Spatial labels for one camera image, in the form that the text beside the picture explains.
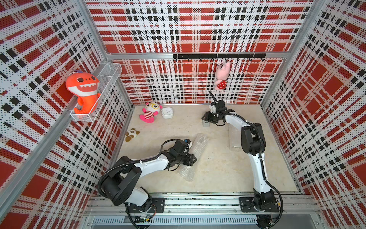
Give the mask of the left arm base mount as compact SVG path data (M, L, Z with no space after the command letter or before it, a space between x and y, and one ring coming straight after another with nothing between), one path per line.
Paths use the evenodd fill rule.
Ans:
M149 197L142 206L127 204L126 211L129 213L163 213L165 208L165 198Z

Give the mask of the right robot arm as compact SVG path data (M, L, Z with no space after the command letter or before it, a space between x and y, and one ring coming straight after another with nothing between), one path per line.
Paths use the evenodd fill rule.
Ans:
M228 109L224 100L217 100L209 93L213 102L210 111L202 117L203 121L219 125L228 123L240 131L240 148L248 155L254 176L254 197L250 208L258 212L268 210L283 213L283 199L272 184L269 183L265 166L266 141L262 126L259 123L251 123L234 110Z

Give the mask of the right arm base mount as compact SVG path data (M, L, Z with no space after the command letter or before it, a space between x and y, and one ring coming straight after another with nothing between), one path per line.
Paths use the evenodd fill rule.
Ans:
M242 212L265 212L278 213L280 208L276 200L272 202L262 203L256 196L254 197L240 197L239 204Z

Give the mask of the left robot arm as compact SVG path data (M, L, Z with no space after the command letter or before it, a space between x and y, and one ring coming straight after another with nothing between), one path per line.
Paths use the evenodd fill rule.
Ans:
M123 156L103 174L97 184L101 196L113 205L135 205L146 212L153 205L153 198L144 188L136 185L140 178L158 171L173 172L181 165L191 167L197 161L190 154L190 139L169 139L161 144L159 153L144 159Z

